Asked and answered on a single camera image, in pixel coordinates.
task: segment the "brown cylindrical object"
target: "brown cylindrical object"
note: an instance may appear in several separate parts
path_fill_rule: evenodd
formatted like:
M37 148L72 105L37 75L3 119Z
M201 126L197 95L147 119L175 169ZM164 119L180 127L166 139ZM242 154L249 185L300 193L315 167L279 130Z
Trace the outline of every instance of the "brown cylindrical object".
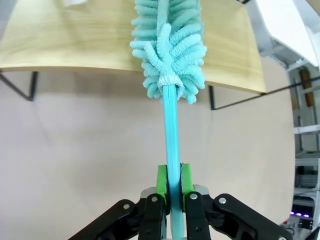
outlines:
M302 83L310 80L310 72L307 69L300 70L299 75ZM303 84L302 87L303 89L309 89L309 88L312 88L312 84L311 82L308 82ZM315 104L315 98L314 98L313 92L305 93L304 96L305 96L306 105L308 107L311 107Z

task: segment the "green gripper pad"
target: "green gripper pad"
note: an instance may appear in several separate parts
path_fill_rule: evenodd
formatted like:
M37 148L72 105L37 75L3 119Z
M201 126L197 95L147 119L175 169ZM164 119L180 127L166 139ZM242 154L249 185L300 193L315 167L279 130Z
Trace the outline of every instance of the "green gripper pad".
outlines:
M164 198L165 204L167 204L167 166L166 165L159 165L158 166L158 174L156 178L156 186L155 186L155 193L160 194Z
M183 199L183 211L185 212L185 196L195 191L195 187L192 184L191 165L189 163L181 164L181 188Z

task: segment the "floor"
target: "floor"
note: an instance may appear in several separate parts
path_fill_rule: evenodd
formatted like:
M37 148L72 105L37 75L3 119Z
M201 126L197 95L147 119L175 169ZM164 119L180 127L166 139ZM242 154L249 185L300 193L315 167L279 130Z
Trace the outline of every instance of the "floor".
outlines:
M288 84L274 63L262 67L268 91ZM28 89L29 72L6 76ZM68 239L118 200L137 201L155 185L157 165L166 163L163 109L142 81L41 72L35 102L0 83L0 239ZM251 96L216 88L217 107ZM284 221L295 159L289 92L211 111L206 89L178 109L181 161L191 163L193 182Z

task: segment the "metal bolt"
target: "metal bolt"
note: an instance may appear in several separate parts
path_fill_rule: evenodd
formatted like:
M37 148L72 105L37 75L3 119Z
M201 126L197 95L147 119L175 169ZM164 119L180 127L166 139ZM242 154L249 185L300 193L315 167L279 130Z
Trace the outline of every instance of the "metal bolt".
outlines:
M220 199L219 199L219 203L221 203L221 204L225 204L227 202L227 199L225 199L224 197L221 197Z
M192 200L195 200L195 199L198 198L198 195L195 194L195 193L192 193L192 194L190 195L190 198L191 198Z

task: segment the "screw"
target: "screw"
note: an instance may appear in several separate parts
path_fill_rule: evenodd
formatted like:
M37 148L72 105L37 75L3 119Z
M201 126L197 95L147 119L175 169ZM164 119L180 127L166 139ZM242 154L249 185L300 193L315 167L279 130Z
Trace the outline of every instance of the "screw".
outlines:
M226 202L227 202L227 199L225 199L224 197L221 197L219 199L219 203L221 203L221 204L225 204Z
M191 198L192 200L195 200L195 199L198 198L198 195L195 194L195 193L192 193L192 194L190 195L190 198Z

